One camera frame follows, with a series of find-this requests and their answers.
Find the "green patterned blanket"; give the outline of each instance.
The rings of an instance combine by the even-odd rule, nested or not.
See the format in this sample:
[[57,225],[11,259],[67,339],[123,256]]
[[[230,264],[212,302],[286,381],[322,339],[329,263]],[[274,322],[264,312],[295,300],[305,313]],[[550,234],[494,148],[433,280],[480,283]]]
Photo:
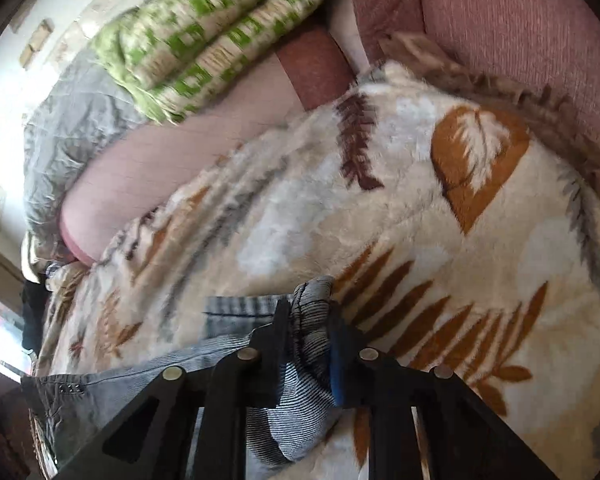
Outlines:
[[151,120],[197,112],[323,0],[152,0],[92,48]]

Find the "black metal bracket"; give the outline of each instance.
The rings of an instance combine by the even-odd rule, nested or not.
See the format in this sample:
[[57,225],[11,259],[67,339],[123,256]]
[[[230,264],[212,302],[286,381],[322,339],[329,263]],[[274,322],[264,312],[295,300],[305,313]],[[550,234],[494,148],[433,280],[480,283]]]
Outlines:
[[[273,323],[213,368],[166,368],[56,478],[181,480],[204,406],[194,478],[244,480],[246,408],[280,401],[289,313],[279,302]],[[333,395],[370,413],[370,480],[557,480],[450,368],[402,367],[335,312],[328,329]]]
[[184,478],[198,410],[205,407],[195,478],[242,480],[245,409],[275,408],[282,394],[290,305],[254,330],[248,347],[215,367],[186,373],[165,368],[74,458],[58,480]]

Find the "wall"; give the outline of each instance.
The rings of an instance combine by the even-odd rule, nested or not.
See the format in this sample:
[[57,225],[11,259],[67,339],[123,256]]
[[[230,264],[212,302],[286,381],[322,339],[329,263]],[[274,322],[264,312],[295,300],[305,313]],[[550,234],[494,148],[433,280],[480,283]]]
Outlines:
[[[22,127],[48,95],[58,72],[45,63],[58,39],[92,0],[37,0],[17,34],[7,28],[0,37],[0,252],[20,266],[25,225],[22,209]],[[28,70],[18,63],[30,35],[44,19],[54,32]]]

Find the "grey fabric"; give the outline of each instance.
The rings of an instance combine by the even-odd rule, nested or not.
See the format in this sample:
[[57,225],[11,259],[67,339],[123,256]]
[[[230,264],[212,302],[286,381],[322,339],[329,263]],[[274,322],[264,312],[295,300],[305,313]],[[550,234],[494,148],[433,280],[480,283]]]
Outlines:
[[62,258],[58,213],[87,162],[145,122],[90,47],[78,53],[24,127],[24,213],[39,255]]
[[200,370],[248,345],[250,336],[244,331],[270,322],[281,298],[292,300],[285,386],[277,408],[248,410],[248,478],[266,478],[306,456],[340,413],[331,395],[328,370],[326,323],[332,281],[329,276],[311,280],[298,286],[293,297],[210,298],[206,327],[211,333],[227,329],[224,315],[250,322],[236,324],[237,333],[216,335],[137,367],[23,378],[29,407],[59,467],[167,366],[179,365],[187,372]]

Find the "brown leaf print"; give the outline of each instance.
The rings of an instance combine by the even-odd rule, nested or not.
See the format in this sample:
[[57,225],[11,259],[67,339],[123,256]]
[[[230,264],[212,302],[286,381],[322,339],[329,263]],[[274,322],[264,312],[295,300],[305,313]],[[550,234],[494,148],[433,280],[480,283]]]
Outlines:
[[487,332],[487,335],[483,338],[480,346],[478,347],[478,353],[475,355],[474,359],[466,368],[466,371],[462,375],[464,380],[467,380],[468,377],[472,376],[478,371],[480,365],[487,358],[489,350],[491,350],[491,346],[493,345],[493,341],[496,339],[496,335],[498,334],[498,330],[500,329],[500,321],[502,320],[502,313],[498,314],[495,321],[491,324],[491,328]]
[[[403,320],[413,310],[413,308],[422,299],[432,284],[433,282],[431,281],[424,282],[416,285],[409,292],[407,292],[407,294],[393,309],[384,314],[384,316],[382,316],[378,322],[376,322],[375,325],[373,325],[371,329],[366,332],[367,340],[374,341],[375,339],[381,338],[383,335],[387,334],[389,330],[396,327],[398,323],[400,323],[401,320]],[[440,306],[440,312],[442,312],[443,306],[444,305]],[[434,306],[428,307],[427,310],[434,310]]]
[[[197,208],[198,205],[200,204],[200,202],[202,202],[202,199],[208,193],[209,189],[211,189],[209,186],[201,187],[192,196],[187,198],[186,206],[184,207],[184,214],[189,215],[192,210]],[[155,255],[158,253],[158,251],[162,247],[162,244],[164,243],[164,240],[167,237],[167,233],[168,233],[169,229],[171,228],[172,224],[173,224],[173,216],[167,220],[164,227],[162,227],[161,229],[157,230],[154,233],[154,236],[151,240],[151,246],[148,248],[146,255],[144,257],[144,260],[142,261],[142,264],[140,265],[138,271],[136,271],[131,278],[132,285],[136,282],[136,279],[138,279],[142,275],[142,273],[146,270],[146,268],[154,260]]]
[[368,246],[366,246],[365,250],[362,251],[360,256],[358,256],[355,260],[353,260],[353,262],[344,268],[340,275],[333,281],[333,287],[331,288],[333,294],[342,290],[342,287],[349,283],[350,280],[352,280],[362,268],[362,266],[366,264],[366,261],[369,259],[369,256],[371,256],[371,253],[373,252],[377,243],[378,240],[371,242]]
[[78,339],[71,343],[71,346],[69,346],[69,354],[71,354],[71,359],[76,363],[80,360],[82,348],[84,348],[84,333],[78,334]]
[[488,315],[480,318],[480,320],[474,324],[464,336],[462,336],[460,341],[446,355],[444,360],[445,365],[449,366],[452,370],[456,370],[456,368],[469,357],[471,350],[474,349],[475,344],[478,341],[478,337],[487,324],[487,319]]
[[523,366],[503,366],[494,371],[493,376],[508,383],[520,383],[533,378],[531,372]]
[[154,207],[151,211],[146,212],[140,217],[140,221],[138,222],[138,228],[136,229],[136,236],[134,237],[134,241],[131,243],[130,249],[126,252],[125,258],[128,262],[131,262],[136,257],[136,250],[138,249],[138,245],[140,244],[140,235],[142,232],[142,228],[154,221],[155,213],[158,211],[159,206]]
[[398,268],[395,269],[394,272],[389,274],[389,276],[384,280],[384,282],[382,282],[380,287],[378,287],[378,290],[376,290],[373,296],[356,313],[351,323],[353,325],[357,325],[369,319],[374,314],[380,312],[388,303],[388,301],[391,300],[395,289],[398,287],[398,285],[400,285],[400,282],[409,273],[412,265],[413,260],[408,261],[402,264],[401,266],[398,266]]
[[502,394],[497,388],[485,382],[480,382],[476,384],[475,387],[487,406],[489,406],[496,414],[507,416],[507,405],[504,403]]
[[[170,285],[166,298],[162,303],[162,319],[160,320],[158,329],[158,338],[166,342],[173,341],[173,317],[177,304],[191,277],[199,272],[202,267],[206,266],[208,258],[213,251],[219,247],[228,247],[231,239],[240,230],[240,226],[246,221],[259,197],[262,196],[273,181],[285,173],[287,168],[288,159],[286,156],[282,156],[275,168],[265,171],[259,178],[251,181],[247,189],[237,191],[232,195],[231,200],[222,206],[220,214],[213,220],[213,224],[197,244],[197,248],[187,255],[184,266],[179,270],[176,280]],[[199,199],[195,201],[193,199],[190,200],[192,207],[195,207],[202,199],[202,196],[204,196],[203,189],[197,194],[200,197]],[[179,213],[182,213],[185,217],[190,214],[186,209],[180,210]]]
[[119,290],[114,290],[105,300],[100,317],[96,322],[95,357],[99,367],[109,365],[109,356],[122,359],[120,347],[130,341],[138,332],[142,321],[120,328],[115,311],[120,301]]
[[459,106],[437,125],[431,160],[464,234],[487,208],[526,153],[529,136],[517,115]]
[[520,327],[518,338],[516,339],[515,345],[509,352],[509,355],[513,354],[513,352],[520,348],[520,345],[526,339],[526,336],[528,336],[529,332],[531,332],[536,320],[538,320],[538,316],[540,316],[540,311],[544,305],[544,297],[546,295],[547,286],[548,282],[544,282],[540,288],[536,290],[536,293],[531,298],[531,301],[529,301],[529,308],[526,310],[525,317],[522,318],[522,326]]
[[356,460],[358,467],[362,467],[366,462],[366,452],[371,443],[371,432],[369,430],[369,411],[365,408],[356,410],[353,420],[353,446],[356,450]]
[[59,326],[64,326],[64,322],[68,319],[69,313],[74,307],[74,297],[77,292],[78,285],[82,282],[82,278],[87,270],[81,270],[72,277],[69,282],[63,287],[58,296],[58,309],[56,310],[56,323]]
[[162,229],[159,229],[154,233],[154,237],[151,240],[151,247],[149,247],[148,251],[146,252],[146,256],[144,257],[142,265],[140,265],[138,271],[135,272],[135,274],[132,276],[131,285],[133,285],[136,282],[136,279],[142,274],[142,272],[149,266],[151,261],[154,259],[154,256],[156,255],[158,249],[160,249],[160,246],[162,245],[162,242],[166,238],[167,231],[169,230],[170,225],[171,219],[167,221],[166,225]]
[[362,294],[365,290],[367,290],[371,284],[374,282],[380,271],[384,268],[391,253],[394,252],[394,248],[391,248],[378,256],[378,258],[371,263],[365,272],[354,282],[351,288],[347,291],[340,303],[342,308],[347,308],[351,303],[353,303],[360,294]]
[[138,329],[142,326],[142,321],[135,323],[133,325],[125,326],[120,332],[118,332],[118,337],[116,338],[116,347],[122,346],[124,343],[129,341],[133,336],[136,335]]
[[337,110],[341,117],[338,136],[338,145],[342,150],[340,171],[347,181],[347,187],[355,180],[360,189],[365,191],[384,187],[371,175],[371,162],[365,153],[371,127],[376,124],[376,110],[362,94],[350,96],[338,105]]
[[214,166],[217,166],[218,168],[224,166],[229,160],[229,157],[223,154],[218,155],[218,157],[216,158],[216,161],[214,162]]
[[518,307],[513,312],[507,326],[504,329],[504,334],[502,335],[502,339],[500,341],[500,345],[498,346],[498,351],[496,353],[496,363],[500,364],[504,360],[504,351],[507,349],[509,345],[509,341],[511,340],[511,336],[513,335],[513,331],[520,320],[520,312],[522,311],[522,303],[518,304]]
[[[467,305],[464,307],[459,314],[453,316],[449,321],[447,321],[437,332],[422,346],[422,348],[416,354],[409,366],[411,368],[416,368],[416,370],[424,370],[425,367],[431,364],[433,361],[438,359],[444,349],[453,341],[453,339],[458,335],[460,329],[464,325],[466,318],[469,316],[473,305]],[[394,347],[391,349],[392,355],[401,356],[406,354],[409,350],[411,350],[414,346],[417,345],[421,341],[421,339],[426,335],[429,330],[433,327],[433,324],[436,320],[433,321],[431,327],[424,332],[424,329],[418,329],[414,327],[407,328],[407,332],[398,339]],[[414,335],[408,335],[409,331],[415,333]]]

